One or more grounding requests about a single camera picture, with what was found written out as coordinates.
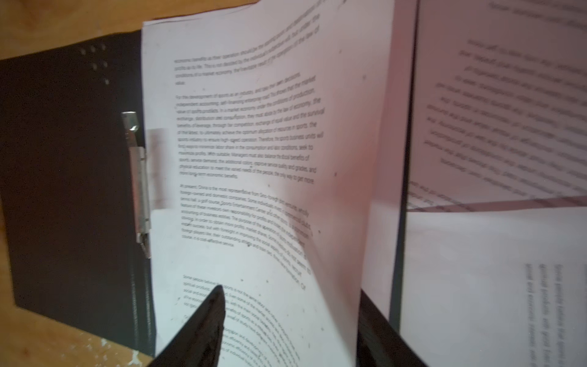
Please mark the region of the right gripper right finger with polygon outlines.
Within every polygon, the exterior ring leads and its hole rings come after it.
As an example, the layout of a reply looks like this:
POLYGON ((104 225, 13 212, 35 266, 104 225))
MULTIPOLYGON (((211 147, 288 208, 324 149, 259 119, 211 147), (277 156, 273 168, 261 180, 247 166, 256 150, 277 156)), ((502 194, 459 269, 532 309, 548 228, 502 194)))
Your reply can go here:
POLYGON ((426 363, 391 327, 369 296, 361 291, 356 365, 425 367, 426 363))

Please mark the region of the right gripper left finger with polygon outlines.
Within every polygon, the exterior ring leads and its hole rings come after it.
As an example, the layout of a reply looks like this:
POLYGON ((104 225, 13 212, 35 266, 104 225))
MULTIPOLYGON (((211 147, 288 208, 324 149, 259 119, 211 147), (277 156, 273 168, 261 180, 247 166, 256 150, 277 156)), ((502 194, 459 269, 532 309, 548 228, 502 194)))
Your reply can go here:
POLYGON ((217 285, 148 366, 217 367, 225 318, 225 293, 223 286, 217 285))

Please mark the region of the blue folder black inside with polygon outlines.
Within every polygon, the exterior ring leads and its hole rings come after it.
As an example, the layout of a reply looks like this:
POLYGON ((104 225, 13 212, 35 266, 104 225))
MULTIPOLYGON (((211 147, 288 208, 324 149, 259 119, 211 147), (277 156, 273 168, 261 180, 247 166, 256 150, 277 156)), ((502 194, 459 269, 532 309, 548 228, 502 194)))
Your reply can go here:
MULTIPOLYGON (((365 276, 394 243, 409 63, 392 1, 387 105, 378 134, 365 276)), ((17 306, 156 358, 142 29, 1 63, 1 200, 17 306)))

